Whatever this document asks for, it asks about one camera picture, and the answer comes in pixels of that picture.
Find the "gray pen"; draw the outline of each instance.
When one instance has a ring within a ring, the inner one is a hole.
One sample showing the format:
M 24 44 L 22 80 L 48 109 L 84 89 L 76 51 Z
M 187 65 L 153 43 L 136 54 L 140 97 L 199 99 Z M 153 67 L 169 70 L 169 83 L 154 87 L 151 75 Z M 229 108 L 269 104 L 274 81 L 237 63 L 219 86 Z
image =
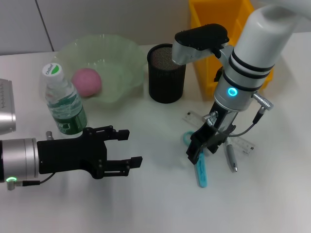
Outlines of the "gray pen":
M 238 171 L 238 163 L 237 163 L 237 160 L 236 160 L 235 155 L 234 155 L 234 150 L 233 150 L 233 146 L 231 144 L 231 140 L 229 138 L 226 139 L 225 145 L 226 145 L 225 148 L 227 150 L 230 165 L 231 165 L 232 169 L 235 172 L 237 172 Z

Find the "bottle cap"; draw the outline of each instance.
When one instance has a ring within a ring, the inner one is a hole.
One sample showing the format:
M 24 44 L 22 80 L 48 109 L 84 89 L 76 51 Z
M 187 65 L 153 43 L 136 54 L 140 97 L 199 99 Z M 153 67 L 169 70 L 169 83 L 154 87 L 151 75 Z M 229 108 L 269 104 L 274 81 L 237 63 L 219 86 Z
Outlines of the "bottle cap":
M 64 78 L 63 69 L 58 63 L 49 63 L 44 66 L 42 74 L 48 83 L 60 82 Z

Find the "black mesh pencil holder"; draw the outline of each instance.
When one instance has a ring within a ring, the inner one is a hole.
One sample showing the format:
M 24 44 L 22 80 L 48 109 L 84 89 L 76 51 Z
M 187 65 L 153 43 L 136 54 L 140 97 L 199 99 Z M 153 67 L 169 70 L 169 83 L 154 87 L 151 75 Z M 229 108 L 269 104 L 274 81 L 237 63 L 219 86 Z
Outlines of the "black mesh pencil holder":
M 153 47 L 147 55 L 149 95 L 160 103 L 173 103 L 183 95 L 186 65 L 172 61 L 172 44 Z

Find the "pink ball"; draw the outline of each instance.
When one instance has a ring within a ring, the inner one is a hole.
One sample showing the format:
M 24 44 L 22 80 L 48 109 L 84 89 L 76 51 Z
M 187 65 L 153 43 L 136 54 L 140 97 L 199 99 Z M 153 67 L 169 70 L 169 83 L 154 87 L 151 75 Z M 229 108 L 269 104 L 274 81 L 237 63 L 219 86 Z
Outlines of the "pink ball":
M 102 89 L 102 80 L 100 75 L 95 70 L 90 68 L 82 68 L 77 70 L 74 73 L 71 82 L 82 97 L 94 95 Z

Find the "gray wall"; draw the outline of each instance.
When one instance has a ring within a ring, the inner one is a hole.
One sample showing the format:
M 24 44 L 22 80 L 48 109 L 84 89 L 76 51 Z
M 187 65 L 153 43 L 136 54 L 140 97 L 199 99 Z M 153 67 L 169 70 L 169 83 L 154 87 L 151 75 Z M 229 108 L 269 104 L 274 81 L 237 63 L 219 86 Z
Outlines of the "gray wall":
M 55 51 L 89 33 L 117 33 L 145 45 L 172 42 L 176 32 L 189 28 L 188 0 L 37 3 Z M 0 55 L 52 50 L 35 0 L 0 0 L 0 31 Z M 311 22 L 302 19 L 296 32 L 311 32 Z

